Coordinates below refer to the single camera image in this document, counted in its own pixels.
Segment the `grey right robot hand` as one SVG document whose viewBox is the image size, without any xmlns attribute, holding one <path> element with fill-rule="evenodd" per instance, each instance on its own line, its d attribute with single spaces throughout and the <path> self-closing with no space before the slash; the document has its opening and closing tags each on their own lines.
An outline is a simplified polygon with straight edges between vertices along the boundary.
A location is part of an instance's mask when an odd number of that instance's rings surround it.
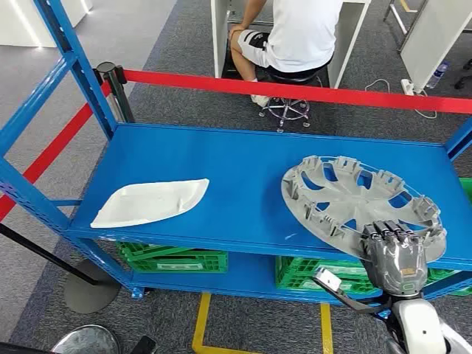
<svg viewBox="0 0 472 354">
<path fill-rule="evenodd" d="M 366 224 L 362 261 L 375 287 L 393 296 L 415 296 L 426 285 L 424 237 L 393 221 Z"/>
</svg>

